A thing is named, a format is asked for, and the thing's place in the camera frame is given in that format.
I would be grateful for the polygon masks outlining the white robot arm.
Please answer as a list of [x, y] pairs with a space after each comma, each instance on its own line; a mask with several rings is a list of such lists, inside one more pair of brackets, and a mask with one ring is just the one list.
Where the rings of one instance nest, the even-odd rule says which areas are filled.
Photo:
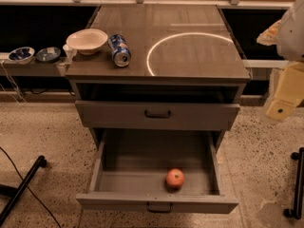
[[282, 122], [304, 100], [304, 0], [295, 0], [256, 41], [264, 46], [276, 45], [277, 54], [288, 61], [278, 72], [278, 81], [264, 105], [267, 119]]

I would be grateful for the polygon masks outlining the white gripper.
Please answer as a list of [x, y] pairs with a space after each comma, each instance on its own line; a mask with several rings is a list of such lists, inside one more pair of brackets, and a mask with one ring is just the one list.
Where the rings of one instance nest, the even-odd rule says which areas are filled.
[[[263, 46], [277, 42], [281, 21], [274, 22], [258, 35], [256, 41]], [[267, 118], [282, 122], [292, 115], [304, 100], [304, 63], [289, 62], [284, 68], [275, 68], [270, 77], [270, 96], [265, 103]]]

